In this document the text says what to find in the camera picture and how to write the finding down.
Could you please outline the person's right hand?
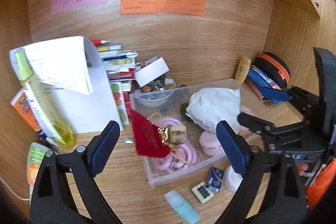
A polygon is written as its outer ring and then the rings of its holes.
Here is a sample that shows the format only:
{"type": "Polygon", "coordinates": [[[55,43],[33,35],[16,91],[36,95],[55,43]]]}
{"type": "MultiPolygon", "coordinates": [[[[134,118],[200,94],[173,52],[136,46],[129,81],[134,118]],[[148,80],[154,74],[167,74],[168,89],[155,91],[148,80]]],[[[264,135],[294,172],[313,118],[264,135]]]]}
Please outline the person's right hand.
{"type": "Polygon", "coordinates": [[[305,171],[309,168],[309,165],[306,163],[298,163],[296,164],[296,167],[298,169],[299,175],[302,176],[305,173],[305,171]]]}

